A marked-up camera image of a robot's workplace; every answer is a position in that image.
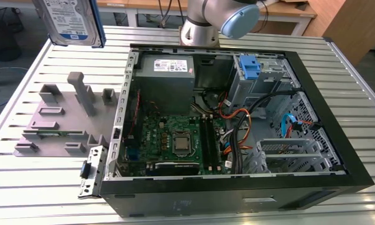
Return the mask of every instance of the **slotted aluminum tabletop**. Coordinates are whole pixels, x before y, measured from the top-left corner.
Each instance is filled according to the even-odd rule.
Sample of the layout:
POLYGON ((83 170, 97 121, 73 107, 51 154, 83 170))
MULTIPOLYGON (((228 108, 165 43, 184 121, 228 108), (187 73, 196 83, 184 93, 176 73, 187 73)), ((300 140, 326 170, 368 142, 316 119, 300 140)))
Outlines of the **slotted aluminum tabletop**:
MULTIPOLYGON (((177 45, 177 30, 105 27, 104 49, 44 45, 0 115, 0 223, 80 224, 375 224, 375 186, 338 196, 304 211, 189 217, 120 218, 103 199, 79 200, 84 158, 15 157, 44 83, 61 91, 71 71, 84 73, 93 91, 120 89, 131 43, 177 45)), ((332 43, 316 37, 250 34, 220 37, 222 47, 296 51, 375 182, 375 94, 332 43)))

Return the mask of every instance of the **wooden table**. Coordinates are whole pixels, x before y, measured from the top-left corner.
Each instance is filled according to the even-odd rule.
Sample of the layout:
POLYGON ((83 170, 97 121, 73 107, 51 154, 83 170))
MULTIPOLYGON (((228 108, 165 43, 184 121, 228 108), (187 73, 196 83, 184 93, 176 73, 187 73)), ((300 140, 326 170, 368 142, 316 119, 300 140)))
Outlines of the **wooden table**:
MULTIPOLYGON (((160 0, 163 13, 168 8, 169 0, 160 0)), ((295 3, 278 2, 275 0, 267 0, 266 4, 268 5, 268 21, 275 22, 292 22, 296 23, 291 35, 302 36, 307 28, 307 25, 312 18, 316 17, 316 13, 310 6, 307 6, 306 11, 302 11, 295 8, 295 3)), ((266 18, 266 8, 263 4, 258 3, 260 9, 260 20, 266 18)), ((151 14, 160 15, 160 8, 157 0, 128 0, 128 23, 129 26, 137 27, 137 14, 151 14)), ((180 7, 183 15, 188 9, 188 0, 180 0, 180 7)), ((180 15, 177 0, 172 1, 168 15, 180 15)))
MULTIPOLYGON (((268 5, 268 21, 274 22, 292 22, 296 23, 291 35, 302 36, 307 28, 307 25, 312 18, 316 17, 316 13, 310 6, 306 11, 295 8, 294 3, 278 2, 278 0, 267 0, 268 5)), ((169 0, 160 0, 163 13, 168 8, 169 0)), ((97 0, 100 12, 125 13, 128 15, 128 24, 131 27, 137 27, 137 14, 160 15, 160 8, 157 0, 97 0)), ((17 7, 17 8, 35 8, 32 0, 0 0, 1 7, 17 7)), ((180 0, 180 7, 183 15, 187 15, 188 0, 180 0)), ((266 9, 260 9, 260 20, 264 20, 266 9)), ((168 15, 180 15, 177 0, 172 0, 168 15)))

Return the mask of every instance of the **blue drive bay latch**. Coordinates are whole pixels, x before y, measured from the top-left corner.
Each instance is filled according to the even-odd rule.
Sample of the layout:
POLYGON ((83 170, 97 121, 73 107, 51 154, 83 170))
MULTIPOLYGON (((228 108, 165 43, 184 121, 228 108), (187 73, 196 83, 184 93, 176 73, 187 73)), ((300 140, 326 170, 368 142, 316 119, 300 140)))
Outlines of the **blue drive bay latch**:
POLYGON ((247 80, 256 80, 262 72, 262 66, 256 61, 256 57, 254 55, 240 55, 239 59, 240 67, 244 72, 244 78, 247 80))

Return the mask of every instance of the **hard drive label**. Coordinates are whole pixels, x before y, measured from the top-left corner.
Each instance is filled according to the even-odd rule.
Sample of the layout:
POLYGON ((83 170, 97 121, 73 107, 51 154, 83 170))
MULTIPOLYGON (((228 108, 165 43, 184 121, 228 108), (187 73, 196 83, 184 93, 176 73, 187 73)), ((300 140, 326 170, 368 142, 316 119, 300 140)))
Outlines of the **hard drive label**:
POLYGON ((188 61, 187 60, 155 60, 156 72, 187 72, 188 61))
POLYGON ((88 38, 87 27, 77 0, 45 0, 45 6, 52 16, 57 33, 67 39, 85 40, 88 38))

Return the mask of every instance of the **ram slot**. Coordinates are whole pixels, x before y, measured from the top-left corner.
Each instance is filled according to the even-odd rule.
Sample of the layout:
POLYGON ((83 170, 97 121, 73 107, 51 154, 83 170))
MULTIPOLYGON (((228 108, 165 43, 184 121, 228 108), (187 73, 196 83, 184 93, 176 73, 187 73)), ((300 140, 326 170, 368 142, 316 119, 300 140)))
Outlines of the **ram slot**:
POLYGON ((206 135, 207 135, 207 149, 210 151, 211 156, 211 166, 212 171, 218 170, 219 167, 219 155, 218 155, 218 147, 216 147, 216 140, 215 140, 215 130, 212 120, 206 121, 206 135))
POLYGON ((207 128, 206 128, 206 119, 200 119, 200 141, 201 141, 201 154, 203 154, 203 167, 204 169, 210 168, 210 151, 208 151, 208 142, 207 142, 207 128))

